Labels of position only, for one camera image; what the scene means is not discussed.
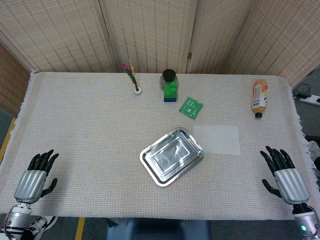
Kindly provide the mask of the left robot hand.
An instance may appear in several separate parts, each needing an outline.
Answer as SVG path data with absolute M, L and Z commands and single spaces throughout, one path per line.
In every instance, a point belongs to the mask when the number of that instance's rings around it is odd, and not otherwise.
M 50 194 L 56 187 L 58 179 L 54 178 L 48 188 L 44 188 L 51 168 L 59 154 L 51 149 L 48 152 L 35 155 L 26 171 L 23 172 L 14 198 L 18 203 L 34 204 L 40 198 Z

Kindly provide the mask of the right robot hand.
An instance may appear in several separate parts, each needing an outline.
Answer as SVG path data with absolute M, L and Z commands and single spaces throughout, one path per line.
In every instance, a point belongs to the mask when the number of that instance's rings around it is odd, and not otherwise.
M 265 148 L 267 152 L 260 151 L 260 154 L 266 161 L 277 185 L 277 188 L 274 188 L 266 179 L 263 179 L 262 184 L 267 191 L 292 206 L 307 203 L 311 198 L 310 191 L 289 154 L 283 149 L 277 150 L 270 146 Z

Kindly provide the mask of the white paper sheet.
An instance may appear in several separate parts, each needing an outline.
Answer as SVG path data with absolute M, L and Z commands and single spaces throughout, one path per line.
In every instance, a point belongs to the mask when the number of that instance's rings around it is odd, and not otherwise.
M 193 133 L 206 154 L 241 155 L 239 128 L 235 125 L 198 123 Z

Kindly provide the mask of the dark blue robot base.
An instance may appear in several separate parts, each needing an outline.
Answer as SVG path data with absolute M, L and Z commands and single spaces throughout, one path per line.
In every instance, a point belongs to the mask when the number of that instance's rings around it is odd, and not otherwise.
M 106 240 L 212 240 L 209 220 L 125 218 L 106 228 Z

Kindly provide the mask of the silver metal tray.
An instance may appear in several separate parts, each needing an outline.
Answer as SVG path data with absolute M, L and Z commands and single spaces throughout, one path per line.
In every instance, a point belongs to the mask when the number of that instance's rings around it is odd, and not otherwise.
M 166 133 L 141 151 L 140 162 L 159 187 L 167 187 L 205 156 L 203 148 L 182 127 Z

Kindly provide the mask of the white shoe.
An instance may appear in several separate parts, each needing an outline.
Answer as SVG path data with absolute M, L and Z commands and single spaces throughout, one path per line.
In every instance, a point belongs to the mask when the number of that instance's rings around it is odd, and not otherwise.
M 316 141 L 311 140 L 308 142 L 308 151 L 315 168 L 320 171 L 320 147 Z

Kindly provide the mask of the white black sneaker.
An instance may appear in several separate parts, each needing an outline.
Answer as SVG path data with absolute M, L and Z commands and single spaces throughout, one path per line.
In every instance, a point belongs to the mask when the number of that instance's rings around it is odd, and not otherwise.
M 40 240 L 43 233 L 49 230 L 58 220 L 57 216 L 40 216 L 24 229 L 20 240 Z

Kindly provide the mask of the white woven tablecloth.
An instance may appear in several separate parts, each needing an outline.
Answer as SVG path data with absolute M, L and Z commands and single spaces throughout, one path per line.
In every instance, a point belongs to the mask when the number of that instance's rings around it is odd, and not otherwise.
M 252 109 L 256 75 L 179 74 L 178 100 L 166 103 L 160 75 L 139 73 L 140 95 L 124 73 L 38 72 L 0 164 L 0 214 L 16 203 L 22 173 L 36 154 L 59 154 L 48 175 L 54 191 L 32 205 L 34 215 L 184 220 L 290 220 L 292 207 L 269 193 L 276 181 L 261 156 L 285 150 L 301 172 L 320 214 L 320 191 L 288 81 L 266 75 L 267 110 Z M 179 110 L 190 97 L 203 108 L 196 119 Z M 140 153 L 181 127 L 238 127 L 241 155 L 205 153 L 166 187 L 156 185 Z

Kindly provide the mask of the white power strip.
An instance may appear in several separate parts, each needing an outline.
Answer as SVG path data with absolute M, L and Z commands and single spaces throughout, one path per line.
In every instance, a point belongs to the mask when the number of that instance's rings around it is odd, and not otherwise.
M 300 98 L 299 101 L 307 104 L 312 104 L 315 106 L 320 106 L 320 96 L 317 96 L 317 95 L 311 95 L 310 97 L 307 97 L 307 98 Z

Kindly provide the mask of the orange drink bottle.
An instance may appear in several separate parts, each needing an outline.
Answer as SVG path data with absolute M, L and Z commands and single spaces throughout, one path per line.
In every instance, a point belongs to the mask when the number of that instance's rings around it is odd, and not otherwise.
M 268 82 L 265 79 L 257 79 L 252 85 L 251 109 L 256 119 L 261 119 L 267 109 Z

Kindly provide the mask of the green sachet packet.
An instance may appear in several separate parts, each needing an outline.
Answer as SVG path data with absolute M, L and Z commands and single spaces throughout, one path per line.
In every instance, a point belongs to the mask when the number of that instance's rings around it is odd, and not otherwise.
M 203 108 L 204 104 L 188 97 L 181 108 L 179 109 L 179 112 L 184 114 L 185 116 L 195 120 L 200 110 Z

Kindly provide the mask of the small flower vase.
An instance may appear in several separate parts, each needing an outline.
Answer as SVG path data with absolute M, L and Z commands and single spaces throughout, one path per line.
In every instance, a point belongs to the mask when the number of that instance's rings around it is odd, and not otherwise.
M 123 72 L 129 76 L 132 83 L 134 84 L 134 90 L 133 90 L 134 94 L 137 96 L 140 95 L 142 93 L 142 89 L 140 88 L 138 81 L 136 79 L 135 68 L 134 68 L 131 60 L 129 60 L 129 64 L 123 63 L 121 65 L 121 67 L 122 67 Z

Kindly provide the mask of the green toy brick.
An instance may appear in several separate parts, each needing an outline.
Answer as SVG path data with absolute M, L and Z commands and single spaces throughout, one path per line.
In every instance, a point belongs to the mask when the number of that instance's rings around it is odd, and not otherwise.
M 169 82 L 165 83 L 163 86 L 163 97 L 164 98 L 177 98 L 177 83 L 176 82 Z

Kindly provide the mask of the glass jar black lid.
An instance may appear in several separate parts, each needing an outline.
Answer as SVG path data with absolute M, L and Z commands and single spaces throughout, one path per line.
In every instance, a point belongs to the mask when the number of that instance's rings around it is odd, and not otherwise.
M 164 70 L 159 80 L 160 88 L 163 90 L 165 84 L 170 84 L 172 82 L 175 82 L 176 85 L 178 85 L 176 72 L 173 69 Z

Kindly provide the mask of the beige folding screen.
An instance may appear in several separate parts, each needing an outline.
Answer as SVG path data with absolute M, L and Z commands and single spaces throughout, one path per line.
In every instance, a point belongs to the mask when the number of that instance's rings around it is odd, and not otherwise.
M 275 75 L 320 68 L 320 0 L 0 0 L 0 59 L 38 72 Z

